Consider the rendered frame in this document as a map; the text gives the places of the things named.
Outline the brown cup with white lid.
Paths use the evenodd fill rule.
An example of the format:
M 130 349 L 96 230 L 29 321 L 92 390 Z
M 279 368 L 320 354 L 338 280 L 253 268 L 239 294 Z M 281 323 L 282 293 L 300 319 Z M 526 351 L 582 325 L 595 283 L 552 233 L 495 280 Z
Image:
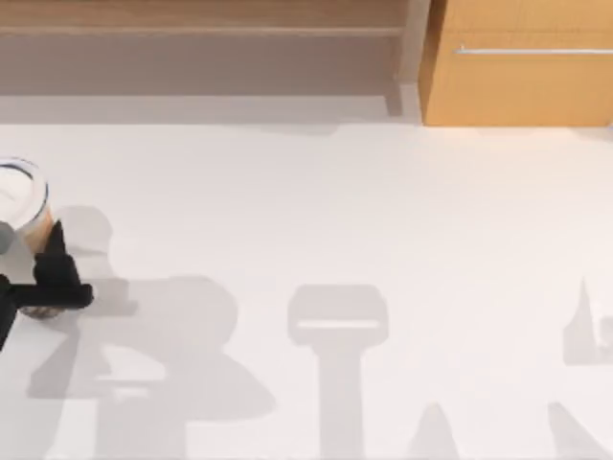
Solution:
M 34 163 L 0 157 L 0 273 L 34 282 L 34 259 L 44 251 L 55 220 L 49 184 Z

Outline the wooden cupboard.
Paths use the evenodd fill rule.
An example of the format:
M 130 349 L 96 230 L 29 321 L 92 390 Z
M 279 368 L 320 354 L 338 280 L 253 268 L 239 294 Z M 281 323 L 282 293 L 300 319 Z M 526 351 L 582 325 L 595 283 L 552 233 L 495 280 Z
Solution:
M 613 56 L 466 56 L 467 48 L 613 49 L 613 0 L 431 0 L 420 73 L 430 127 L 613 125 Z

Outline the wooden open shelf unit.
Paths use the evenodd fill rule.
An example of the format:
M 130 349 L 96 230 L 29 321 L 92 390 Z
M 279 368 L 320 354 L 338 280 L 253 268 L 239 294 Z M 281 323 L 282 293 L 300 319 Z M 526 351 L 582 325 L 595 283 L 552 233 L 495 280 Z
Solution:
M 0 0 L 0 124 L 411 119 L 431 0 Z

